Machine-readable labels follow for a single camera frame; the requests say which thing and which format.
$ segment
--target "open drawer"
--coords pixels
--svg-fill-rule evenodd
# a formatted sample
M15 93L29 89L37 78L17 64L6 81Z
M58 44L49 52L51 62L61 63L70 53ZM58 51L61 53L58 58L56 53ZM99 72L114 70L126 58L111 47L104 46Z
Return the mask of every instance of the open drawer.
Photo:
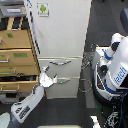
M23 77L20 77L21 81L20 78L18 79L18 81L17 80L13 81L12 79L14 78L10 78L10 77L4 78L7 79L8 82L0 82L0 93L32 92L34 85L39 84L38 83L39 77L38 76L24 76L24 77L26 77L25 81L23 81Z
M14 67L0 67L0 76L26 76L39 75L38 66L14 66Z

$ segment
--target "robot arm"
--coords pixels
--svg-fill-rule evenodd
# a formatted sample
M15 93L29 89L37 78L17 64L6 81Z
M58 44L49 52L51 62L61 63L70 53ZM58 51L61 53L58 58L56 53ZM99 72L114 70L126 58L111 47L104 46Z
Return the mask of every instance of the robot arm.
M30 96L11 107L11 113L19 123L23 123L29 113L37 106L44 95L43 86L35 85Z
M97 96L110 102L120 99L128 89L127 84L123 85L124 81L128 81L128 37L116 33L112 36L110 47L97 47L92 69Z
M57 75L51 79L46 74L48 71L49 66L43 67L39 82L40 85L35 85L31 95L26 97L23 101L15 103L11 107L11 113L19 123L23 123L24 120L27 118L29 113L38 105L44 95L44 88L50 87L54 83L57 83Z

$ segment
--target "cable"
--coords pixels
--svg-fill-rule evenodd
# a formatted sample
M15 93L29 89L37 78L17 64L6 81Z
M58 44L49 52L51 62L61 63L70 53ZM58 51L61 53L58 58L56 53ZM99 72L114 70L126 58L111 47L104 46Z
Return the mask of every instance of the cable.
M108 125L112 128L117 124L118 121L115 122L115 118L118 118L118 112L112 112L112 114L107 118L104 128L106 128L106 124L108 122Z
M121 100L121 115L120 115L120 122L119 122L118 128L120 128L120 125L121 125L121 120L122 120L122 106L123 106L124 97L125 97L125 95L127 95L127 93L128 93L128 90L126 90L126 92L124 93L124 96L123 96L123 98Z
M80 79L80 80L85 80L85 81L89 82L91 87L90 87L87 91L83 91L80 87L79 87L79 90L80 90L81 92L83 92L83 93L89 92L89 91L92 89L92 83L91 83L91 81L86 80L86 79Z
M99 45L97 45L97 44L91 44L91 50L92 50L92 52L94 52L94 50L93 50L93 46L95 45L95 49L96 49L96 47L99 47Z

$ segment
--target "metal handle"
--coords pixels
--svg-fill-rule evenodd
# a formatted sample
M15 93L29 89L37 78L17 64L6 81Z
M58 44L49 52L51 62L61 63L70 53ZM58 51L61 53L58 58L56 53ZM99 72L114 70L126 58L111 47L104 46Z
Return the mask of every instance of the metal handle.
M14 70L14 72L0 72L0 75L11 75L11 74L15 74L16 71Z
M8 62L9 62L9 59L4 60L4 61L0 61L0 63L8 63Z
M19 91L19 89L20 89L19 85L16 90L3 90L3 87L4 87L4 85L1 86L1 92L16 92L16 91Z
M65 64L70 63L70 62L71 62L71 60L66 61L64 63L57 63L57 62L52 62L52 61L50 63L55 64L55 65L65 65Z
M60 82L57 82L58 84L64 84L64 83L67 83L68 81L70 81L70 79L67 79L65 81L60 81Z

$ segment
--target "cabinet door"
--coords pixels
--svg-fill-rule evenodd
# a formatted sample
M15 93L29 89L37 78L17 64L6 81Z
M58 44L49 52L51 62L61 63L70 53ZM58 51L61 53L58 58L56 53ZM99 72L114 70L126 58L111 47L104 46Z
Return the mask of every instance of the cabinet door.
M54 77L55 74L60 77L79 77L82 65L82 58L68 59L38 59L40 69L49 66L47 74Z
M0 49L31 48L27 30L0 31Z
M25 2L32 30L30 9ZM31 0L39 57L82 56L89 22L91 0ZM39 15L41 5L49 16Z
M0 66L35 65L31 49L0 50Z
M48 99L53 98L76 98L79 86L79 79L70 79L63 84L53 84L51 87L46 88L46 96Z

